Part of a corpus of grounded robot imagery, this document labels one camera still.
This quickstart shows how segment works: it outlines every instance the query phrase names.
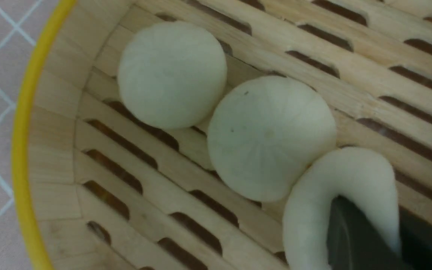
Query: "wooden steamer basket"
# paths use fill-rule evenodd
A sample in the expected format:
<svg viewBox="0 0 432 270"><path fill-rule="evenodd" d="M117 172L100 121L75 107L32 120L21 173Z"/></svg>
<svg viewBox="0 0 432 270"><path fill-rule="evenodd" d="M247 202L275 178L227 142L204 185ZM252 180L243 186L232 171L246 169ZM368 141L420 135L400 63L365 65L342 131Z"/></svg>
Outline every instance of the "wooden steamer basket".
<svg viewBox="0 0 432 270"><path fill-rule="evenodd" d="M61 1L31 58L14 130L16 206L34 268L288 268L284 201L248 201L219 181L208 121L158 130L122 106L120 54L162 20L197 24L221 41L228 91L263 74L313 87L334 113L338 146L384 154L401 207L432 224L425 17L432 0Z"/></svg>

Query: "yellow rim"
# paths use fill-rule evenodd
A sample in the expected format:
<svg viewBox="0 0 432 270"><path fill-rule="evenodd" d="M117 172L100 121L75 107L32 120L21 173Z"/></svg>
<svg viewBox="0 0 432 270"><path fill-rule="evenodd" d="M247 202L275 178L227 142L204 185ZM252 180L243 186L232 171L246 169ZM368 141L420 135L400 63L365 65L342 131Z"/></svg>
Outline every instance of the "yellow rim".
<svg viewBox="0 0 432 270"><path fill-rule="evenodd" d="M21 85L12 134L12 178L16 211L29 258L35 270L53 270L36 221L28 175L28 135L33 98L51 45L76 0L61 0L43 29Z"/></svg>

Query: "bamboo steamer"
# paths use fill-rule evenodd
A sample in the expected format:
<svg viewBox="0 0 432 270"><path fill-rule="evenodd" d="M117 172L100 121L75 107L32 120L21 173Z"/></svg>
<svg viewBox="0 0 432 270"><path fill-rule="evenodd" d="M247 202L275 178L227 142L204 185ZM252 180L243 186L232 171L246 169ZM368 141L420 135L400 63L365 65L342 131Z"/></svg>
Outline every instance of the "bamboo steamer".
<svg viewBox="0 0 432 270"><path fill-rule="evenodd" d="M218 179L209 119L158 130L122 106L121 52L162 20L221 41L227 91L264 74L310 85L331 106L338 146L384 154L400 206L432 225L432 0L63 0L31 57L14 128L16 206L35 269L288 269L284 200L248 201Z"/></svg>

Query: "white bun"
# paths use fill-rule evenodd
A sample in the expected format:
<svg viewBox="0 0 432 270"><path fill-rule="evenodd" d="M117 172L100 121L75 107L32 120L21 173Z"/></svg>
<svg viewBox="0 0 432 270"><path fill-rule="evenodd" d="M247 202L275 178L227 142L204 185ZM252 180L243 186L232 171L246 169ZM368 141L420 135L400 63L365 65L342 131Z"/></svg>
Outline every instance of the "white bun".
<svg viewBox="0 0 432 270"><path fill-rule="evenodd" d="M221 99L226 57L218 40L187 22L161 22L139 31L118 70L122 102L156 128L188 128Z"/></svg>
<svg viewBox="0 0 432 270"><path fill-rule="evenodd" d="M283 244L292 270L331 269L326 238L331 202L338 195L355 203L389 248L399 254L393 167L377 152L347 147L317 160L289 195L283 215Z"/></svg>
<svg viewBox="0 0 432 270"><path fill-rule="evenodd" d="M221 179L256 201L283 198L307 166L336 147L336 124L321 96L293 79L245 82L217 106L208 129Z"/></svg>

